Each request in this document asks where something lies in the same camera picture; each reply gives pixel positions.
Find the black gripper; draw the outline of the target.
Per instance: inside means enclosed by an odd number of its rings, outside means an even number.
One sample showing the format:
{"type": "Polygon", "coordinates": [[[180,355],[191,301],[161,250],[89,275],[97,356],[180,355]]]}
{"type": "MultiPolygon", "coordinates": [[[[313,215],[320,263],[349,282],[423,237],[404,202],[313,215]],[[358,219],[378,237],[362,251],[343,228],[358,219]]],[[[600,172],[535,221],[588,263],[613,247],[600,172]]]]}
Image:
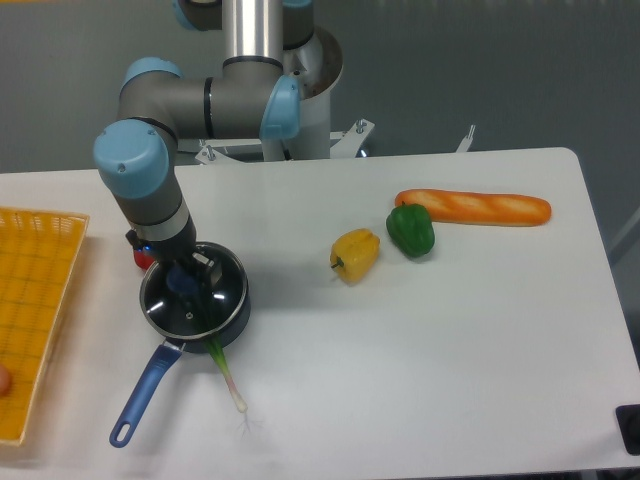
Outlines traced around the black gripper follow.
{"type": "Polygon", "coordinates": [[[196,248],[196,228],[192,221],[175,235],[165,240],[140,239],[131,229],[125,235],[134,250],[144,250],[154,262],[173,262],[192,258],[189,265],[178,265],[177,292],[188,296],[204,296],[216,286],[222,278],[222,264],[216,258],[209,258],[202,253],[194,252],[196,248]]]}

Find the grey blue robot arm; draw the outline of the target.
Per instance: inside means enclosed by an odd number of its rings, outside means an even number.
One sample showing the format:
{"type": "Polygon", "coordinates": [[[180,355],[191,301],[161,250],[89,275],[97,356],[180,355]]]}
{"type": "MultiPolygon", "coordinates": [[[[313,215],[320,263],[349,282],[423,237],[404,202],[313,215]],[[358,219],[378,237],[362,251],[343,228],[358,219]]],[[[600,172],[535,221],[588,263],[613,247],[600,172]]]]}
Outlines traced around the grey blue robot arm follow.
{"type": "Polygon", "coordinates": [[[117,120],[96,138],[93,157],[130,224],[133,248],[148,249],[193,285],[213,270],[196,251],[196,229],[174,173],[178,142],[298,135],[301,93],[283,55],[312,38],[313,4],[176,1],[173,8],[190,28],[224,32],[221,77],[186,79],[157,57],[134,62],[120,89],[117,120]]]}

